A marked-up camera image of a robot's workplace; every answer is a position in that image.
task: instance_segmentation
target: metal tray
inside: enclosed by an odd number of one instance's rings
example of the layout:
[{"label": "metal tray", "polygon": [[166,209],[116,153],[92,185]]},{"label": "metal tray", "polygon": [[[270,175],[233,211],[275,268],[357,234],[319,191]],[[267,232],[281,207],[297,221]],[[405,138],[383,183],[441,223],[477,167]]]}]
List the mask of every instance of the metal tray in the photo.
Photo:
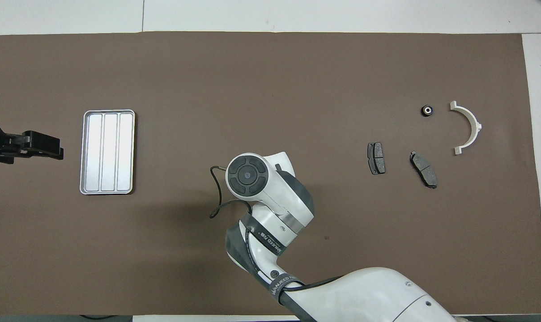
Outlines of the metal tray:
[{"label": "metal tray", "polygon": [[133,189],[134,148],[135,112],[87,111],[81,147],[81,193],[130,193]]}]

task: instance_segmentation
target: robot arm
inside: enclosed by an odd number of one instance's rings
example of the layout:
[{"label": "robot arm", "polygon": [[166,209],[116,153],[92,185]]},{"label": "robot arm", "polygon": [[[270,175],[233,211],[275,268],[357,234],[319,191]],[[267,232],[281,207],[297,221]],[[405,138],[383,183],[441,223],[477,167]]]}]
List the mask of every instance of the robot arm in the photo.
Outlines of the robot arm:
[{"label": "robot arm", "polygon": [[51,157],[62,160],[64,149],[57,137],[35,131],[6,134],[0,128],[0,162],[13,164],[15,157]]},{"label": "robot arm", "polygon": [[391,269],[361,269],[304,285],[277,265],[315,213],[286,153],[241,154],[229,163],[226,183],[237,198],[255,203],[252,214],[227,230],[227,254],[301,321],[454,322],[425,291]]}]

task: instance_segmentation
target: black brake pad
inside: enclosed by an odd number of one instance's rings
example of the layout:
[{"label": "black brake pad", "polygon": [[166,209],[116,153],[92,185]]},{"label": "black brake pad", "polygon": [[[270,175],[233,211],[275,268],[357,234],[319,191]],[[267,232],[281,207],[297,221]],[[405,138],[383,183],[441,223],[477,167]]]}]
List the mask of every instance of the black brake pad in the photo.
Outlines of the black brake pad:
[{"label": "black brake pad", "polygon": [[431,168],[430,163],[424,157],[413,151],[409,156],[409,160],[427,187],[432,189],[438,187],[438,178],[435,176],[434,169]]},{"label": "black brake pad", "polygon": [[381,142],[368,143],[368,165],[370,166],[372,174],[385,173]]}]

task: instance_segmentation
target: brown mat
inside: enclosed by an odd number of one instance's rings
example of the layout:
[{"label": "brown mat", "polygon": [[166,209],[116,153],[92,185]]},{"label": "brown mat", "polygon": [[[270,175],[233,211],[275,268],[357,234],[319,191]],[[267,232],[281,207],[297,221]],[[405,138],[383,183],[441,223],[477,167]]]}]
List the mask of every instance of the brown mat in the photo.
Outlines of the brown mat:
[{"label": "brown mat", "polygon": [[[541,313],[518,34],[7,35],[0,96],[4,131],[65,149],[0,164],[0,314],[288,314],[225,254],[244,209],[208,218],[209,167],[248,151],[286,151],[314,197],[279,260],[305,283],[390,267],[452,314]],[[452,100],[483,124],[458,156],[469,123]],[[138,117],[135,192],[80,194],[84,112],[125,108]],[[386,174],[368,169],[373,141]]]}]

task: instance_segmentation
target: white curved bracket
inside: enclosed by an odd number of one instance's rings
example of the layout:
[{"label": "white curved bracket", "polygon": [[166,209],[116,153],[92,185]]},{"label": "white curved bracket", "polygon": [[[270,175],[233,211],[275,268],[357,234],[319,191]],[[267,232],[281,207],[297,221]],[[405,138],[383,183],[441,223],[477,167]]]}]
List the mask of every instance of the white curved bracket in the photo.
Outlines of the white curved bracket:
[{"label": "white curved bracket", "polygon": [[462,106],[457,106],[457,102],[453,101],[450,103],[451,110],[455,110],[456,112],[459,112],[469,120],[469,123],[471,124],[471,136],[469,137],[469,140],[465,142],[464,145],[459,145],[459,147],[455,147],[455,155],[461,154],[461,149],[468,147],[475,141],[477,138],[477,133],[481,130],[481,124],[477,122],[477,118],[475,118],[475,115],[471,113],[467,108],[464,108]]}]

